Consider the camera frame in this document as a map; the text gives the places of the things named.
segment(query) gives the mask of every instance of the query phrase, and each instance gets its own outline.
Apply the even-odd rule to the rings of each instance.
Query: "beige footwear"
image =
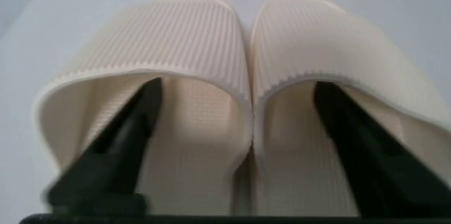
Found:
[[[327,0],[270,0],[256,19],[251,50],[257,215],[359,215],[314,109],[317,80],[338,83],[451,182],[450,111],[376,26]]]
[[[152,213],[228,215],[252,105],[238,19],[221,0],[156,0],[119,13],[42,91],[42,139],[64,170],[156,77],[164,100],[139,192]]]

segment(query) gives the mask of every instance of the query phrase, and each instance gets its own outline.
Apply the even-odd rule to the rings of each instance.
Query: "ribbed texture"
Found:
[[[340,159],[314,111],[315,80],[350,85],[398,111],[451,129],[445,102],[404,54],[376,26],[329,1],[270,0],[254,26],[251,51],[259,215],[358,214]],[[395,136],[409,135],[404,131],[411,127],[408,121],[401,122],[392,109],[366,106]],[[451,149],[449,135],[422,129],[427,137],[400,140],[451,178],[440,163],[451,158],[451,150],[438,147]],[[425,145],[429,156],[421,152]]]
[[[152,213],[230,214],[252,105],[238,19],[220,0],[157,0],[107,23],[44,89],[43,138],[67,167],[158,76],[163,105],[137,191]]]
[[[237,18],[211,0],[156,1],[122,12],[98,31],[56,81],[127,70],[189,74],[249,99]]]
[[[329,79],[451,128],[450,111],[423,74],[376,26],[323,2],[273,0],[254,32],[254,103],[288,79]]]

